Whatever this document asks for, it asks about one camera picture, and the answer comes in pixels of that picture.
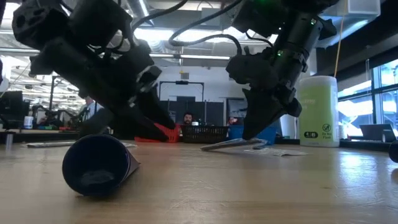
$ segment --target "ceiling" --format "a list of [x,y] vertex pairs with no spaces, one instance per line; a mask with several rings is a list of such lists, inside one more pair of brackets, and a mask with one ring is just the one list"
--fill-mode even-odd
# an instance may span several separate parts
[[[79,0],[64,0],[69,6],[75,7]],[[178,0],[122,0],[122,7],[126,12],[130,13],[133,17],[142,17],[152,14],[156,11],[167,9],[175,4]],[[221,7],[232,2],[232,0],[210,0],[210,1],[189,1],[180,10],[175,11],[163,17],[158,17],[151,20],[153,27],[149,24],[144,24],[135,31],[135,35],[139,39],[148,41],[152,48],[153,53],[161,54],[189,54],[189,55],[207,55],[207,56],[233,56],[236,54],[236,46],[223,39],[211,40],[200,44],[192,45],[189,47],[173,47],[167,39],[173,31],[181,28],[193,21],[197,21],[204,16],[214,13]],[[18,43],[11,30],[12,12],[18,7],[17,4],[7,4],[2,27],[0,28],[0,48],[15,48],[15,49],[28,49],[25,45]],[[256,40],[248,40],[247,37],[231,27],[231,21],[234,17],[235,9],[232,9],[227,14],[222,15],[215,21],[210,21],[206,24],[198,26],[194,30],[190,30],[180,36],[180,40],[197,39],[201,36],[208,36],[215,33],[231,34],[239,39],[242,47],[248,46],[252,53],[261,52],[267,44]],[[334,23],[340,24],[341,16],[338,15],[338,10],[332,10],[328,18],[333,19]],[[358,24],[362,21],[360,26],[356,29],[366,25],[363,21],[369,21],[369,18],[356,18],[355,16],[348,16],[345,29],[352,28],[353,24]],[[269,37],[273,42],[276,35]],[[119,34],[112,40],[111,45],[119,43]],[[50,84],[52,81],[51,76],[37,76],[31,78],[29,73],[29,58],[25,53],[2,53],[2,60],[7,60],[10,67],[8,77],[11,83],[14,83],[9,90],[23,90],[24,96],[27,99],[34,100],[34,103],[39,101],[46,105],[49,102]],[[225,67],[227,60],[211,60],[211,59],[172,59],[172,58],[154,58],[156,65],[160,67],[168,66],[201,66],[201,67]],[[77,110],[80,105],[84,103],[82,99],[77,96],[76,90],[67,81],[61,78],[56,79],[58,85],[54,89],[55,96],[53,98],[56,106],[61,108],[68,108]]]

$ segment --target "table surface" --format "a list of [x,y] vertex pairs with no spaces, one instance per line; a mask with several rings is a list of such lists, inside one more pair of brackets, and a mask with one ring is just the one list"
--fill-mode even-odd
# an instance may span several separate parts
[[112,196],[83,197],[65,183],[67,147],[0,148],[1,223],[397,223],[398,164],[383,152],[276,146],[239,149],[139,143],[141,162]]

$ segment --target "cup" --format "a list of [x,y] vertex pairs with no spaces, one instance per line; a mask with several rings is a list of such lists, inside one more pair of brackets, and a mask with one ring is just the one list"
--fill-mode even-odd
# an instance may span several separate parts
[[85,196],[104,196],[114,192],[139,163],[118,139],[95,134],[72,146],[62,162],[62,174],[71,189]]

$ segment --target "black basket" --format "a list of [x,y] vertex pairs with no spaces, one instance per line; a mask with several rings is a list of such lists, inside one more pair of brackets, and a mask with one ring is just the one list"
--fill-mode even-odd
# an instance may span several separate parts
[[228,127],[218,126],[181,126],[185,143],[214,144],[226,140]]

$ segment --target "wooden table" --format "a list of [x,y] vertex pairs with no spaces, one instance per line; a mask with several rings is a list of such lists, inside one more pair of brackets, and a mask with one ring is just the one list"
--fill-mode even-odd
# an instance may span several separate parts
[[61,173],[67,147],[0,149],[0,223],[398,223],[398,164],[383,152],[278,146],[268,157],[139,144],[119,191],[82,197]]

